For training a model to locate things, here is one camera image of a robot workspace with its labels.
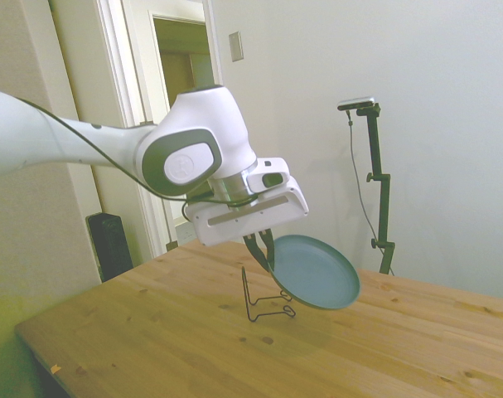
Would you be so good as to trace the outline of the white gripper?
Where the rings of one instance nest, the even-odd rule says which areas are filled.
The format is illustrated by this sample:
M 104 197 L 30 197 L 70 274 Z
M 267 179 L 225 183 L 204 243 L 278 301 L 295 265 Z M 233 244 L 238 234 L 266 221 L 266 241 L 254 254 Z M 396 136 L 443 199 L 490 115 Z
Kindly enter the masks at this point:
M 244 237 L 249 253 L 267 272 L 274 265 L 274 239 L 270 229 L 307 214 L 308 205 L 298 185 L 282 185 L 263 192 L 252 206 L 237 211 L 226 204 L 206 202 L 186 208 L 200 243 L 213 246 Z M 266 252 L 259 248 L 255 232 L 259 232 Z

